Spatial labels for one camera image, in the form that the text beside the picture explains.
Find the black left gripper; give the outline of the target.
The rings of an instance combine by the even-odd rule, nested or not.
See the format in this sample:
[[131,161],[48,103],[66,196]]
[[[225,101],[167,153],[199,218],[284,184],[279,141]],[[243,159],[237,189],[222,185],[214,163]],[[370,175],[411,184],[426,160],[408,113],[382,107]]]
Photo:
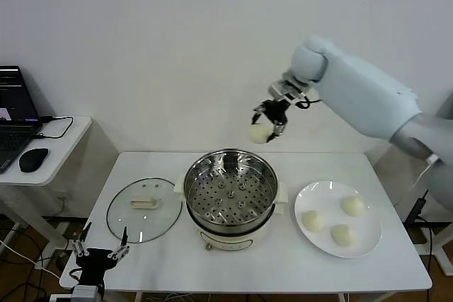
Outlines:
[[112,250],[87,248],[85,241],[92,223],[89,222],[72,241],[76,254],[76,264],[82,268],[79,283],[82,285],[102,285],[105,273],[113,268],[113,260],[121,260],[130,251],[128,245],[127,227],[123,229],[120,246]]

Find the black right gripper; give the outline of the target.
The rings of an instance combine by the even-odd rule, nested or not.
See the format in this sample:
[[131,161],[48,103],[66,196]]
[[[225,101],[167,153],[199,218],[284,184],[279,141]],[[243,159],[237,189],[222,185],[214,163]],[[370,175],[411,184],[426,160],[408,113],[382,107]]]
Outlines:
[[267,138],[267,141],[272,141],[273,139],[280,137],[285,131],[287,123],[286,110],[286,100],[265,100],[258,107],[253,109],[251,124],[258,124],[261,117],[272,122],[273,130]]

